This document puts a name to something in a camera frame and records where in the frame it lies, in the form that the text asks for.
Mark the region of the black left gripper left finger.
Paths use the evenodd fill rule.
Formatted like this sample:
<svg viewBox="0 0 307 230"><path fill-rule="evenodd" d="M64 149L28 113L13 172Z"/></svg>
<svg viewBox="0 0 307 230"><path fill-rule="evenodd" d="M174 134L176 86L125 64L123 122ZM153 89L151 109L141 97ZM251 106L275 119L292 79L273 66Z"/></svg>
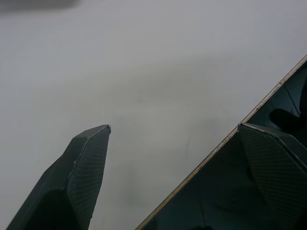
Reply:
<svg viewBox="0 0 307 230"><path fill-rule="evenodd" d="M9 230L86 230L102 185L110 125L75 136L42 174Z"/></svg>

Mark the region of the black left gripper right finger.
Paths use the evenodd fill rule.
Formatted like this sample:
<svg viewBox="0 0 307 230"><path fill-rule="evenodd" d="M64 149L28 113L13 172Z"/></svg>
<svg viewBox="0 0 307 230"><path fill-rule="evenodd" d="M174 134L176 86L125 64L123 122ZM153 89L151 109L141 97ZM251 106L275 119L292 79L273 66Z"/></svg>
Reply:
<svg viewBox="0 0 307 230"><path fill-rule="evenodd" d="M256 185L278 223L306 224L306 147L269 127L241 123L238 132Z"/></svg>

